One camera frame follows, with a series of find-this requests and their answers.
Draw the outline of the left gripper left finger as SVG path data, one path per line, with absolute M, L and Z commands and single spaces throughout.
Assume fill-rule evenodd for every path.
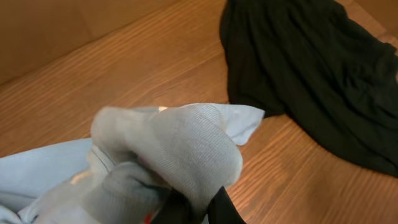
M 192 206 L 188 199 L 180 192 L 172 190 L 150 224 L 192 224 L 194 222 Z

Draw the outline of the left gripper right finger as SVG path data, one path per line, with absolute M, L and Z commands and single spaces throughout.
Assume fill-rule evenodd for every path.
M 207 215 L 209 224 L 246 224 L 224 187 L 212 198 Z

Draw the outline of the light blue t-shirt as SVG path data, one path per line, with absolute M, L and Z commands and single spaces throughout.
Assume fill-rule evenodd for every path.
M 259 127 L 252 106 L 105 107 L 91 136 L 1 159 L 2 223 L 150 223 L 172 190 L 194 223 L 237 182 L 239 147 Z

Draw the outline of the black t-shirt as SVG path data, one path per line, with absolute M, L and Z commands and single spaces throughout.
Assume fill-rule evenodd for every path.
M 228 0 L 228 97 L 289 115 L 353 164 L 397 175 L 397 55 L 336 1 Z

